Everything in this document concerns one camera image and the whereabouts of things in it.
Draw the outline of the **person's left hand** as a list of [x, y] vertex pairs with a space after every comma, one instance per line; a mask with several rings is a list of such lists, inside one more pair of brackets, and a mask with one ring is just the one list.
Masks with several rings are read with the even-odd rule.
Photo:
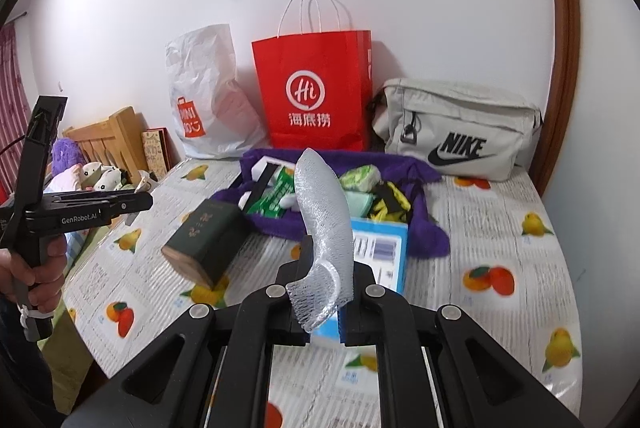
[[30, 267], [20, 255], [1, 249], [0, 290], [3, 298], [16, 301], [14, 284], [21, 281], [30, 288], [29, 302], [41, 313], [53, 312], [61, 300], [66, 266], [66, 239], [63, 235], [49, 240], [47, 260]]

